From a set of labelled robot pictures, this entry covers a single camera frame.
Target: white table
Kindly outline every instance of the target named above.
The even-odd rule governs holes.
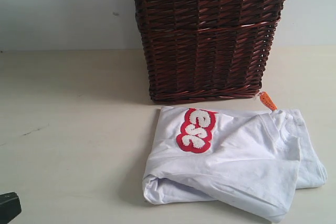
[[[264,88],[301,110],[328,183],[298,190],[282,223],[336,223],[336,46],[274,48]],[[257,99],[196,108],[264,110]],[[13,224],[269,223],[221,202],[151,206],[141,179],[159,105],[142,51],[0,54],[0,194],[19,194]]]

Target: orange tag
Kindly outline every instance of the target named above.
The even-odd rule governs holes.
[[[259,93],[260,96],[260,100],[263,103],[263,105],[265,105],[267,108],[269,108],[270,110],[274,111],[277,110],[277,106],[273,103],[272,99],[269,97],[269,95],[267,94],[267,92],[261,92]]]

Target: red and white patch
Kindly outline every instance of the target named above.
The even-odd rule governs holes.
[[[203,153],[211,146],[212,129],[216,123],[215,112],[189,109],[185,113],[177,144],[185,152]]]

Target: brown wicker basket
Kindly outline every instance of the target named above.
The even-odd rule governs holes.
[[[135,0],[155,102],[251,98],[284,0]]]

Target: white wall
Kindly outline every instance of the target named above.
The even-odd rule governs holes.
[[[335,44],[335,5],[287,0],[275,45]],[[2,50],[126,48],[141,48],[133,0],[0,0]]]

